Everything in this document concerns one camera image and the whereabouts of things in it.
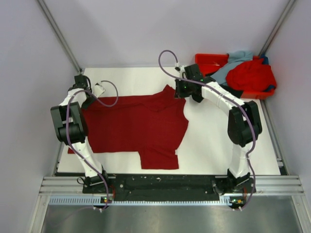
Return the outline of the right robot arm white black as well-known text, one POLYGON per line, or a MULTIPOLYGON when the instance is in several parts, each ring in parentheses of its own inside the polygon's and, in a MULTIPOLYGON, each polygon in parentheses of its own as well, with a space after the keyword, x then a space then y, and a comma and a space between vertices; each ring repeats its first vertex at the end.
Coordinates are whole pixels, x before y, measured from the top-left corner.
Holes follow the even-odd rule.
POLYGON ((197 103, 206 99, 227 115, 227 134, 233 143, 232 160, 227 178, 214 183, 213 189, 219 195, 240 191, 246 187, 254 171, 250 164, 250 153, 262 133, 258 105, 232 95, 212 77, 204 76, 197 64, 182 66, 176 63, 175 70, 179 73, 179 78, 175 80, 176 98, 192 97, 197 103))

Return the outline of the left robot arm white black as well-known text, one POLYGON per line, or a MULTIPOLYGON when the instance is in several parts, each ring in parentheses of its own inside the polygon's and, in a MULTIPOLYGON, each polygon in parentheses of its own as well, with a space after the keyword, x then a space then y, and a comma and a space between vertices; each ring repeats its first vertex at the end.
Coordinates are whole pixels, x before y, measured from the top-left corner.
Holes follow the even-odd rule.
POLYGON ((82 109, 94 102, 91 81, 85 75, 74 77, 75 84, 61 104, 51 108, 51 116, 57 139, 63 142, 82 164, 85 177, 77 182, 83 185, 85 194, 109 193, 110 180, 102 164, 93 157, 88 142, 88 127, 82 109))

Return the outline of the dark red t shirt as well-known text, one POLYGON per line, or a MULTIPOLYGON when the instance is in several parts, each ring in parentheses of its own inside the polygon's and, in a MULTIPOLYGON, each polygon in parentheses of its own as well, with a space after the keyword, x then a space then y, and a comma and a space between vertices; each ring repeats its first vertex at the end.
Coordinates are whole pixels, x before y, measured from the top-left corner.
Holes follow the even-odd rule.
POLYGON ((176 150, 188 128, 185 99, 169 85, 145 96, 103 97, 82 110, 94 153, 138 152, 142 169, 179 168, 176 150))

